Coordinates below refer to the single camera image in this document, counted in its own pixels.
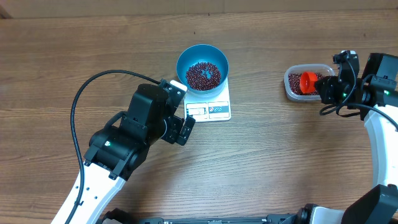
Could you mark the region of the red measuring scoop blue handle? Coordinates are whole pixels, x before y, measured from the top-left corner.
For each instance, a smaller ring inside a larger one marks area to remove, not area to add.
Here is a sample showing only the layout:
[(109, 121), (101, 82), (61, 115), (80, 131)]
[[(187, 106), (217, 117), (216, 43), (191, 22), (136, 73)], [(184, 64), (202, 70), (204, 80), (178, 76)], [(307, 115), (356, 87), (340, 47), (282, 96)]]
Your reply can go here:
[(300, 77), (300, 91), (304, 94), (314, 92), (317, 81), (318, 77), (314, 72), (303, 72)]

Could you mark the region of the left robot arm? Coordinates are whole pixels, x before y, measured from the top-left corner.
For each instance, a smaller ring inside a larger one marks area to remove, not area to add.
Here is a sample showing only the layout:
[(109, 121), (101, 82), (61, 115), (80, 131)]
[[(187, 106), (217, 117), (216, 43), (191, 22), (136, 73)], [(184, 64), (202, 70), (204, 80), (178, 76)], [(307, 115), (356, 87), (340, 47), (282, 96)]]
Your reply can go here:
[(185, 145), (195, 120), (175, 112), (188, 88), (175, 80), (140, 84), (127, 111), (92, 135), (78, 174), (54, 223), (96, 223), (158, 139)]

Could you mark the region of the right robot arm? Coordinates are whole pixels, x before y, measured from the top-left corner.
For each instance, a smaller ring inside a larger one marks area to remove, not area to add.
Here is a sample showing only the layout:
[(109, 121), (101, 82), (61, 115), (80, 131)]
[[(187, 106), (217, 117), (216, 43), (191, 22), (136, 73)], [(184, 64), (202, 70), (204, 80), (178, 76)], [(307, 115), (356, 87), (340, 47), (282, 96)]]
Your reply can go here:
[(301, 69), (302, 95), (317, 93), (324, 116), (342, 108), (359, 116), (369, 136), (373, 162), (373, 188), (346, 210), (307, 204), (284, 223), (397, 223), (397, 57), (371, 53), (363, 71), (356, 52), (333, 56), (338, 74), (319, 77)]

